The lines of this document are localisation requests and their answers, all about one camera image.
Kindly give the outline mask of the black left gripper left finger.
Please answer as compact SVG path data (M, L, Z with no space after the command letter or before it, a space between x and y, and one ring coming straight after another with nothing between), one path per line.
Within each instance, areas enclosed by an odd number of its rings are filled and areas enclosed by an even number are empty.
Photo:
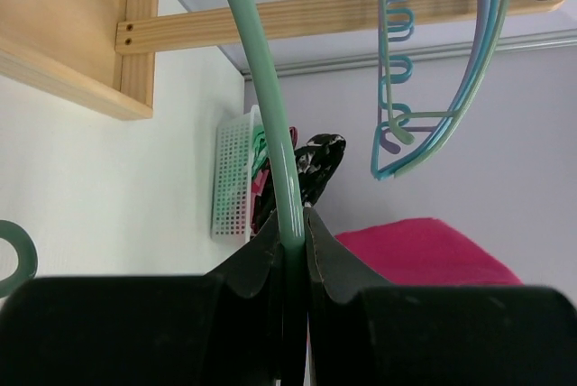
M272 385L279 224L203 275L32 280L1 310L4 385Z

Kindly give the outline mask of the mint green hanger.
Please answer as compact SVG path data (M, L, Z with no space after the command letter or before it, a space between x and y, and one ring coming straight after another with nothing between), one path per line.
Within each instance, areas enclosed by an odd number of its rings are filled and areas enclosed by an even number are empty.
M241 43L249 62L261 117L269 146L272 177L279 214L280 241L285 260L282 266L282 336L289 345L306 332L306 304L297 289L304 273L305 225L296 165L292 156L289 127L285 115L277 72L270 54L261 18L254 0L228 0ZM108 92L100 83L85 78L73 69L46 58L14 41L1 41L1 57L16 71L13 77L24 80L31 74L31 84L55 96L71 99L87 95L97 99L123 102L119 93Z

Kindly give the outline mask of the pink trousers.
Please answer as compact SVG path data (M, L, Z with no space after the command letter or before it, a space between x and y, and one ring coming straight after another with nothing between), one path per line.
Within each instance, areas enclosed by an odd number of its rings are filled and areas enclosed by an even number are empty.
M409 218L335 237L379 275L400 285L520 285L520 278L445 222Z

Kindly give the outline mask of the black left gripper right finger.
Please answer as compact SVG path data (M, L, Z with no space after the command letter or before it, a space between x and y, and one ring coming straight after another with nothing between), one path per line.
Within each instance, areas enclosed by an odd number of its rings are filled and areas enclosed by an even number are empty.
M576 310L539 286L399 286L305 211L315 385L573 385Z

